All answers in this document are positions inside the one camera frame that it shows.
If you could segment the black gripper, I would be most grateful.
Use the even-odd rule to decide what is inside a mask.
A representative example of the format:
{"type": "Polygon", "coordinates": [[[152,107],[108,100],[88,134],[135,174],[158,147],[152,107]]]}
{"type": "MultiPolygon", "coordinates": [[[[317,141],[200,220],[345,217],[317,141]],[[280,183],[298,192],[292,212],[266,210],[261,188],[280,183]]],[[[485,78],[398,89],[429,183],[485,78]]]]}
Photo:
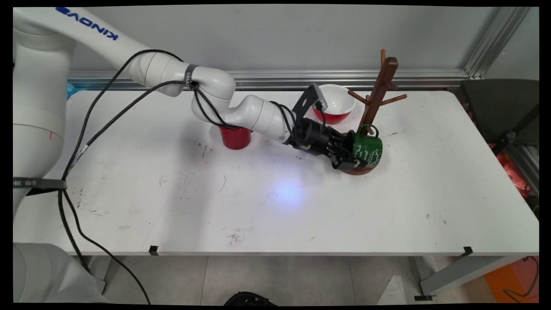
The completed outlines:
{"type": "Polygon", "coordinates": [[[355,131],[341,134],[310,118],[301,118],[295,124],[294,148],[314,156],[331,157],[336,170],[349,171],[360,165],[352,153],[355,143],[355,131]]]}

